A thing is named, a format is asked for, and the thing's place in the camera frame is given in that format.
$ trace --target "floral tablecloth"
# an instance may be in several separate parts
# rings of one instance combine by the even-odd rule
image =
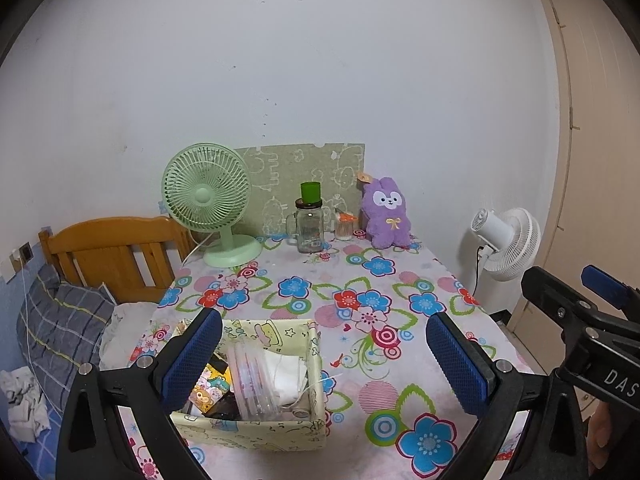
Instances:
[[[167,290],[131,362],[159,352],[177,323],[201,308],[216,308],[225,319],[309,318],[321,332],[326,448],[277,453],[190,443],[213,479],[436,477],[476,422],[462,411],[425,342],[427,319],[436,312],[447,312],[492,359],[530,372],[468,290],[417,239],[378,251],[363,232],[356,234],[313,255],[298,253],[284,237],[260,238],[258,259],[234,269],[213,269],[194,256]],[[271,336],[266,332],[264,342]],[[145,476],[161,478],[124,409],[123,420]],[[499,460],[508,460],[523,425],[520,414]]]

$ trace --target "gray plaid pillowcase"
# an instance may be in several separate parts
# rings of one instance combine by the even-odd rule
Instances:
[[[40,269],[31,285],[17,320],[18,343],[59,412],[64,411],[78,366],[99,364],[100,338],[113,307],[94,288],[60,283],[50,265]]]

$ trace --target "small glass jar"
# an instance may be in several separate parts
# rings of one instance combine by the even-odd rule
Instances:
[[[319,253],[324,247],[322,200],[308,204],[296,200],[296,212],[287,216],[287,235],[295,238],[300,253]]]
[[[335,239],[347,242],[353,238],[353,232],[358,228],[358,219],[343,211],[335,212]]]

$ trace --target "door frame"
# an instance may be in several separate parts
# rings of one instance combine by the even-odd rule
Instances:
[[[569,175],[569,158],[571,153],[572,139],[572,103],[571,103],[571,83],[569,79],[569,66],[564,48],[564,39],[562,38],[561,29],[564,25],[558,20],[556,11],[551,0],[540,0],[545,11],[546,21],[549,25],[551,33],[551,41],[556,56],[556,69],[558,71],[558,93],[560,105],[560,124],[559,124],[559,142],[558,142],[558,161],[556,162],[556,179],[554,189],[551,195],[549,205],[549,213],[546,217],[545,229],[540,240],[540,248],[534,261],[534,265],[544,267],[551,250],[551,244],[556,236],[560,212],[562,211],[562,203],[564,202],[564,192],[566,190],[566,181]],[[522,318],[524,309],[529,301],[520,297],[516,307],[511,314],[511,319],[507,323],[507,329],[514,332],[516,325]]]

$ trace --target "purple plush toy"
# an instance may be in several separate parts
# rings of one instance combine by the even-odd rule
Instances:
[[[404,196],[391,177],[374,178],[370,184],[364,185],[362,210],[369,219],[367,233],[376,249],[386,249],[391,245],[408,247],[411,244],[411,222],[406,217]]]

